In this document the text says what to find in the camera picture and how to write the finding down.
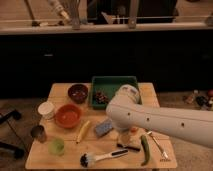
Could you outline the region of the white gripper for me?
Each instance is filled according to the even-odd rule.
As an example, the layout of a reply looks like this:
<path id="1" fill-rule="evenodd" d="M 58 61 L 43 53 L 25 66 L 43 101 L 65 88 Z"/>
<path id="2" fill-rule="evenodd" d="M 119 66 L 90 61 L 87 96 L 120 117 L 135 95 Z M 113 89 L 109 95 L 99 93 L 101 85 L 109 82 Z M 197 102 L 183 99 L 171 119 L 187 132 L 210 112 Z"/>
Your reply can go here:
<path id="1" fill-rule="evenodd" d="M 136 133 L 132 133 L 131 131 L 121 132 L 118 135 L 117 143 L 123 147 L 140 148 L 140 138 Z"/>

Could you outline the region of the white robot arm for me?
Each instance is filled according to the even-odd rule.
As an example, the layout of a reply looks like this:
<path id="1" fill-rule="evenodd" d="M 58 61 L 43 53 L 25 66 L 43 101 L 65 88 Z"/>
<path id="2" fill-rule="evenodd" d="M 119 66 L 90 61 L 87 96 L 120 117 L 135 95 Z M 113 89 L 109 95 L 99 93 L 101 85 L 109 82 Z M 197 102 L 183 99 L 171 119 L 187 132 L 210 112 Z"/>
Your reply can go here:
<path id="1" fill-rule="evenodd" d="M 139 90 L 122 85 L 106 107 L 118 132 L 132 126 L 213 148 L 213 112 L 141 105 Z"/>

